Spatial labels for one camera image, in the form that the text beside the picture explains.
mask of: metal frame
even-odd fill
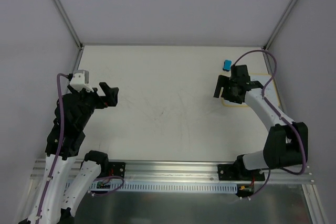
[[[81,48],[79,49],[76,55],[76,59],[75,59],[75,63],[73,64],[72,72],[75,72],[76,70],[78,70],[80,60],[82,59],[83,51],[84,51],[84,46],[81,46]]]
[[[62,18],[62,20],[64,21],[67,29],[69,30],[75,44],[77,45],[77,47],[79,49],[81,49],[82,48],[82,43],[80,42],[80,39],[79,39],[79,37],[78,37],[78,35],[77,35],[73,25],[72,25],[67,13],[66,13],[61,1],[60,0],[52,0],[52,2],[55,5],[58,13],[60,14],[60,16]]]
[[[264,46],[265,49],[269,49],[272,45],[273,41],[277,37],[278,33],[280,32],[281,28],[285,24],[288,16],[292,12],[293,8],[296,6],[298,0],[290,0],[288,5],[286,6],[285,11],[282,13],[282,16],[280,17],[278,23],[276,24],[275,28],[273,29],[269,39],[266,42],[266,45]]]
[[[209,44],[209,43],[99,43],[99,42],[83,42],[83,46],[172,46],[172,47],[262,47],[260,45],[242,45],[242,44]]]
[[[327,216],[324,213],[316,185],[302,185],[302,189],[313,224],[329,224]]]
[[[77,159],[72,166],[69,178],[75,178],[80,170],[82,159]],[[245,184],[250,181],[219,181],[217,173],[218,164],[232,164],[233,162],[171,162],[171,161],[120,161],[125,162],[125,180],[133,182],[170,182],[170,183],[224,183]],[[32,179],[41,179],[44,174],[45,160],[38,159],[31,175]],[[295,166],[293,170],[299,171],[301,166]],[[282,170],[273,170],[269,180],[270,184],[299,184],[312,185],[314,180],[310,168],[307,167],[304,174],[296,176]]]

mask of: white wall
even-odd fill
[[[61,0],[83,43],[263,46],[290,0]]]
[[[56,74],[77,48],[51,0],[0,0],[1,223],[17,223],[35,158],[46,146]]]
[[[309,129],[309,163],[330,223],[336,219],[336,5],[300,0],[271,47],[288,114]]]

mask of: white table surface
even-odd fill
[[[85,46],[79,69],[90,85],[119,87],[115,108],[95,110],[79,158],[90,150],[110,159],[234,161],[263,149],[267,131],[250,108],[213,98],[225,59],[256,48]],[[262,53],[240,61],[249,73],[267,73]]]

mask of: blue object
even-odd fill
[[[230,71],[230,68],[231,68],[231,64],[232,64],[232,61],[230,60],[225,60],[224,61],[224,66],[223,66],[223,70],[224,71]]]

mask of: white joint cover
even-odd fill
[[[43,180],[40,184],[40,189],[38,191],[38,196],[33,206],[33,210],[28,217],[28,220],[30,220],[31,223],[35,223],[36,221],[38,206],[54,158],[55,155],[46,157],[46,168]],[[41,219],[39,224],[55,224],[59,222],[61,217],[61,199],[64,194],[69,172],[75,160],[76,157],[69,157],[67,160],[62,160],[61,156],[57,158],[57,163],[53,172],[53,178],[50,180],[46,197],[42,206]]]
[[[93,88],[89,85],[88,74],[86,76],[85,70],[79,70],[74,73],[71,81],[70,86],[72,86],[78,92],[82,89],[86,89],[88,92],[94,92]]]
[[[247,170],[267,169],[264,159],[264,151],[253,152],[243,156],[244,166]]]
[[[98,177],[100,172],[101,167],[96,162],[84,161],[79,174],[76,176],[75,180],[63,196],[61,208],[67,209],[69,207],[71,209],[71,215],[74,217],[85,193],[88,191],[92,182]]]
[[[286,125],[283,120],[270,108],[270,106],[264,101],[261,95],[261,89],[252,89],[246,92],[245,103],[253,109],[253,111],[258,115],[258,117],[263,122],[267,131],[276,125]],[[293,122],[294,120],[286,116],[278,106],[274,105],[275,108],[281,113],[281,116],[285,118],[288,122]]]

